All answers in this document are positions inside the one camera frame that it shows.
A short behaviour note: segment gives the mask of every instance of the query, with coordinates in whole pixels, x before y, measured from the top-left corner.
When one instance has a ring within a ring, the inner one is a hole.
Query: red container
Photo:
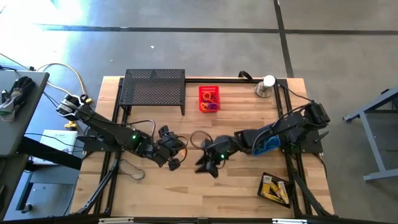
[[[216,110],[204,110],[201,108],[200,104],[205,102],[203,94],[206,92],[211,93],[211,96],[215,97],[215,102],[218,104]],[[221,108],[221,102],[220,102],[220,91],[218,89],[218,86],[199,86],[199,110],[203,113],[214,113],[219,111],[220,108]]]

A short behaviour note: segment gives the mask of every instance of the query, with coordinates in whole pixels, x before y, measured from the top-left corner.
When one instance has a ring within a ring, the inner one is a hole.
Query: black mesh platform
[[[184,115],[185,70],[127,69],[119,105],[181,106]]]

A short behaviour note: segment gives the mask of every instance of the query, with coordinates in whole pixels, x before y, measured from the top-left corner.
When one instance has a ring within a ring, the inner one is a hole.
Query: gray floor
[[[398,29],[394,0],[280,0],[280,6],[286,29]],[[71,65],[93,98],[102,76],[124,75],[127,68],[184,68],[188,76],[234,77],[240,70],[253,76],[287,76],[278,34],[50,32],[28,22],[276,29],[272,0],[13,1],[0,14],[0,49],[26,65]],[[398,84],[398,36],[287,35],[287,43],[294,76],[305,79],[308,95],[322,103],[331,118],[323,146],[336,214],[397,222],[398,179],[363,182],[364,174],[377,171],[371,148],[361,123],[345,124],[341,118]],[[80,93],[71,71],[48,71],[52,82]],[[56,99],[64,96],[49,86],[46,91]],[[62,129],[65,123],[42,98],[28,131]],[[396,161],[398,153],[390,152],[388,159]],[[62,215],[76,177],[69,175],[69,185],[35,184],[29,198],[34,210],[20,214],[12,205],[6,219]]]

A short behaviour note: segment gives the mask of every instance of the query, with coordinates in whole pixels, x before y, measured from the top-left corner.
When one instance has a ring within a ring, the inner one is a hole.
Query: wooden table
[[[120,77],[104,77],[99,93],[96,112],[111,119]],[[289,78],[289,88],[306,96],[304,80]],[[133,106],[128,121],[153,119],[156,132],[163,125],[178,135],[189,137],[202,130],[213,138],[235,131],[260,128],[273,123],[277,118],[275,96],[259,98],[254,93],[255,84],[217,83],[220,86],[221,110],[217,113],[201,113],[198,109],[198,86],[211,85],[187,83],[185,116],[176,106]],[[306,101],[290,95],[292,107]],[[151,124],[138,124],[136,128],[150,132]],[[204,136],[194,138],[199,144]],[[257,188],[263,172],[287,177],[284,155],[279,150],[263,156],[248,156],[236,153],[230,157],[219,177],[210,174],[195,174],[195,163],[203,152],[188,145],[188,156],[176,171],[167,166],[159,168],[148,160],[123,153],[122,159],[144,169],[142,180],[133,180],[119,173],[113,201],[112,216],[132,217],[227,217],[270,218],[294,217],[293,208],[288,209],[257,196]],[[89,199],[100,179],[103,152],[95,152],[83,161],[77,182],[72,212],[77,211]],[[324,208],[333,213],[328,183],[321,162],[312,154],[303,154],[303,164],[308,188]],[[121,168],[127,173],[137,173],[126,163]],[[103,211],[108,189],[104,191]],[[302,193],[298,190],[300,208],[304,210]]]

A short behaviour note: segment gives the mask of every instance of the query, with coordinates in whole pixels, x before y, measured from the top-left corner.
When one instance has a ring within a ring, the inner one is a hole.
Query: silver canister
[[[254,92],[261,98],[267,98],[272,94],[272,87],[275,85],[275,77],[267,75],[262,82],[259,82],[254,88]]]

